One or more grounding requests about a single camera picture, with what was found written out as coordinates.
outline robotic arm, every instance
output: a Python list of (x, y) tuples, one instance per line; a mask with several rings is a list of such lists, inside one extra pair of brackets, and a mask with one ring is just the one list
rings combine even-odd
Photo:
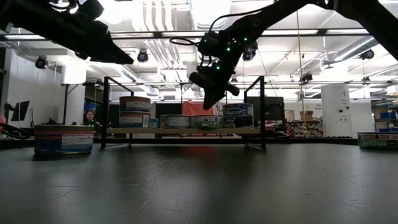
[[(95, 62), (132, 64), (133, 59), (114, 44), (108, 26), (95, 21), (103, 12), (97, 0), (68, 0), (67, 7), (59, 7), (54, 0), (1, 0), (0, 29), (10, 32), (21, 27), (60, 44), (82, 59)], [(76, 13), (70, 10), (78, 7)]]
[(235, 67), (242, 54), (249, 49), (264, 30), (299, 10), (307, 4), (339, 12), (342, 16), (358, 21), (391, 55), (398, 59), (398, 20), (385, 9), (378, 0), (279, 0), (262, 9), (238, 19), (234, 24), (218, 33), (207, 32), (199, 44), (198, 51), (203, 55), (218, 58), (210, 67), (198, 66), (190, 80), (205, 89), (205, 110), (224, 97), (226, 90), (233, 95), (239, 89), (229, 84), (235, 74)]

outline red object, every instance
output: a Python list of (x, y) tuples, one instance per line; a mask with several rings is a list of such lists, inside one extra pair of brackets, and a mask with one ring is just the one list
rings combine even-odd
[(0, 115), (0, 123), (5, 124), (6, 123), (6, 118), (3, 115)]
[(191, 103), (191, 102), (183, 102), (182, 104), (182, 114), (189, 116), (196, 115), (213, 115), (213, 108), (208, 110), (203, 109), (203, 103)]

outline dark floor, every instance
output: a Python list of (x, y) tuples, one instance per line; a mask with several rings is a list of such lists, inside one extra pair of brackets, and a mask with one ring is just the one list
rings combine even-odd
[(398, 153), (332, 144), (0, 151), (0, 223), (398, 223)]

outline cardboard box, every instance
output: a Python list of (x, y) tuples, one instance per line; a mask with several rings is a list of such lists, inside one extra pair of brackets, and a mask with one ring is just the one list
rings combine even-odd
[(304, 118), (305, 121), (313, 121), (312, 114), (313, 111), (305, 111), (305, 114), (303, 113), (303, 111), (300, 111), (301, 121), (304, 121)]

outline tuna can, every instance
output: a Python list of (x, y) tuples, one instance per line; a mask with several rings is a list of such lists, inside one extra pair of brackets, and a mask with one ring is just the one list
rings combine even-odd
[(223, 117), (207, 116), (207, 115), (192, 116), (191, 124), (192, 128), (198, 128), (198, 129), (221, 128), (223, 126)]
[(223, 119), (225, 128), (253, 127), (252, 116), (224, 116)]
[(94, 127), (35, 125), (35, 155), (91, 153)]
[(120, 111), (149, 112), (150, 99), (140, 96), (122, 96), (119, 98)]
[(149, 128), (159, 128), (159, 119), (151, 118), (149, 120)]
[(191, 116), (187, 115), (162, 115), (160, 128), (191, 128)]
[(120, 128), (148, 128), (150, 113), (145, 112), (120, 112)]
[(249, 103), (235, 103), (223, 106), (224, 116), (253, 116), (253, 105)]

